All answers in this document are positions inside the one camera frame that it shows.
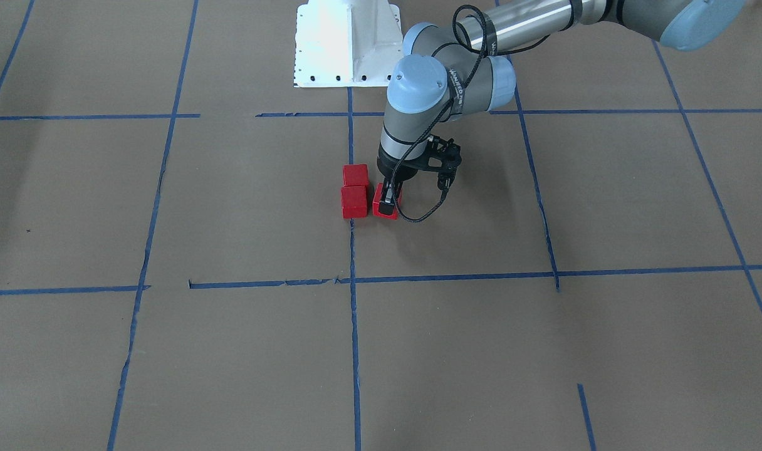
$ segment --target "white bracket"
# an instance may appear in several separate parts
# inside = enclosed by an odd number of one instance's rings
[[[387,86],[401,57],[400,9],[387,0],[298,6],[295,86]]]

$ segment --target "blue joint cap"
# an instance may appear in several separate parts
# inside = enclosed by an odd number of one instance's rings
[[[409,31],[406,32],[406,35],[404,36],[404,56],[412,54],[412,49],[415,48],[415,41],[417,40],[417,37],[420,35],[420,32],[422,32],[424,29],[429,28],[429,26],[436,26],[433,23],[428,22],[421,22],[418,24],[415,24],[412,28],[409,29]]]
[[[702,48],[727,29],[743,5],[744,0],[693,0],[668,24],[659,42],[680,51]]]
[[[515,88],[518,79],[515,77],[515,68],[504,56],[490,56],[489,62],[493,66],[493,95],[489,100],[487,111],[507,105],[515,96]]]
[[[402,113],[416,114],[437,105],[445,91],[445,66],[431,56],[410,54],[395,65],[387,87],[387,100]]]

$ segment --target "robotic arm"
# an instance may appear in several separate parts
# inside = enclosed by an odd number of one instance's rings
[[[664,46],[693,51],[723,32],[744,0],[515,0],[482,12],[465,5],[450,28],[418,23],[387,88],[378,170],[384,175],[373,214],[421,222],[442,205],[461,163],[453,140],[431,135],[438,122],[506,105],[516,79],[505,55],[535,48],[576,23],[619,23]],[[470,15],[459,19],[462,11]],[[532,46],[519,48],[536,41]],[[432,159],[441,165],[431,166]],[[437,173],[441,199],[419,218],[400,209],[403,183],[418,171]]]

